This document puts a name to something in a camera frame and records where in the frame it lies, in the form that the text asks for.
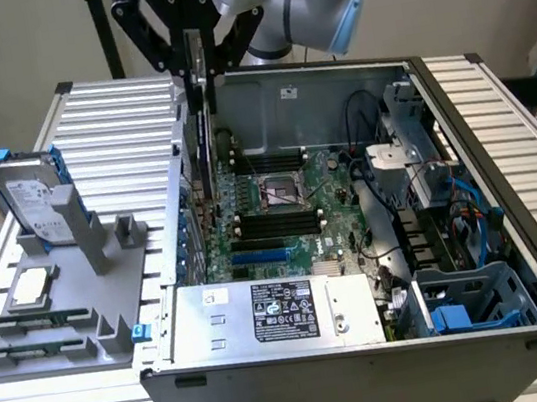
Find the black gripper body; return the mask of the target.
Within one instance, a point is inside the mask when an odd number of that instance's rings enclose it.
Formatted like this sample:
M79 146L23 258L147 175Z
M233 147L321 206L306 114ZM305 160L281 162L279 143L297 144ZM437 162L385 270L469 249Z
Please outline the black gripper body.
M212 31L221 18L212 0L146 0L170 33Z

